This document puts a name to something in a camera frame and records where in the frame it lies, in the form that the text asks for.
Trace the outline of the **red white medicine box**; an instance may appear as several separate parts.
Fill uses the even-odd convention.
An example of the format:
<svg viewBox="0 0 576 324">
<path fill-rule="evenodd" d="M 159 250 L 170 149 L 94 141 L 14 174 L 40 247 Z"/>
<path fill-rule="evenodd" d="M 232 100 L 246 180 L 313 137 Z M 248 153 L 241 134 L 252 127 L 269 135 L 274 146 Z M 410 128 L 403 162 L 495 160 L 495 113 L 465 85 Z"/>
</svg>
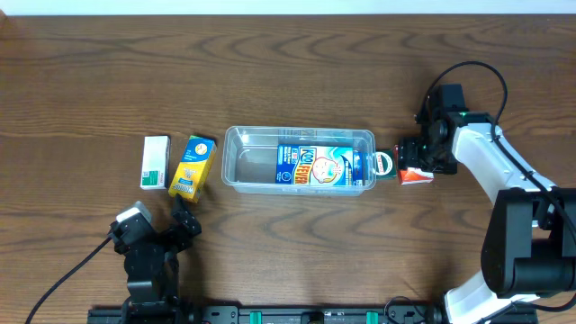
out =
<svg viewBox="0 0 576 324">
<path fill-rule="evenodd" d="M 434 180 L 434 174 L 424 172 L 417 167 L 401 168 L 399 161 L 399 146 L 393 148 L 394 160 L 396 162 L 397 178 L 401 185 L 428 184 Z"/>
</svg>

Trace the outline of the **blue Kool Fever box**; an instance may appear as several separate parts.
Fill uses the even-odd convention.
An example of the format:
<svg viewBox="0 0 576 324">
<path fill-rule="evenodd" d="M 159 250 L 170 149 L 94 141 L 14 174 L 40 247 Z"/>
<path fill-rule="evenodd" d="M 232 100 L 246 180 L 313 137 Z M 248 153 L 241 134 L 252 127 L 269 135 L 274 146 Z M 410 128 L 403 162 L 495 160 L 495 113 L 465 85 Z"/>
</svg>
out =
<svg viewBox="0 0 576 324">
<path fill-rule="evenodd" d="M 275 182 L 281 185 L 357 186 L 364 184 L 364 154 L 351 147 L 278 147 Z"/>
</svg>

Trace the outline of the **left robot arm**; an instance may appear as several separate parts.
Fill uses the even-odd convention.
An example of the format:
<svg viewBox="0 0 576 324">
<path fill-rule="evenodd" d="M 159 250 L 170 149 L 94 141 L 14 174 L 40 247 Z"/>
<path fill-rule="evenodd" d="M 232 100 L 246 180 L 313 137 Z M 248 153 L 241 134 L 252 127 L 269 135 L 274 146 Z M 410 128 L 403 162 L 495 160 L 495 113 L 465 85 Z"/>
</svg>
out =
<svg viewBox="0 0 576 324">
<path fill-rule="evenodd" d="M 185 316 L 179 293 L 177 255 L 190 248 L 202 226 L 188 209 L 182 195 L 174 197 L 174 223 L 157 231 L 152 215 L 137 201 L 116 216 L 110 238 L 114 251 L 125 257 L 127 288 L 135 316 L 162 316 L 180 320 Z"/>
</svg>

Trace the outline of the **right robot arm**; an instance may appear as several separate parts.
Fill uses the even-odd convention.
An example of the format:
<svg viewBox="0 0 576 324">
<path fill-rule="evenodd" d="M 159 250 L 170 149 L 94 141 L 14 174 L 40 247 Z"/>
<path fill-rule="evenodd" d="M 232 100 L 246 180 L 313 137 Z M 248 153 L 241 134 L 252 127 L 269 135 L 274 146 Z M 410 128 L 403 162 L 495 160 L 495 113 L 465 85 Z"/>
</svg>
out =
<svg viewBox="0 0 576 324">
<path fill-rule="evenodd" d="M 536 300 L 575 290 L 575 192 L 539 175 L 507 142 L 494 118 L 470 112 L 458 84 L 434 85 L 415 121 L 417 137 L 397 147 L 400 169 L 454 175 L 465 166 L 493 205 L 481 269 L 427 309 L 427 323 L 536 323 L 540 311 L 575 302 Z"/>
</svg>

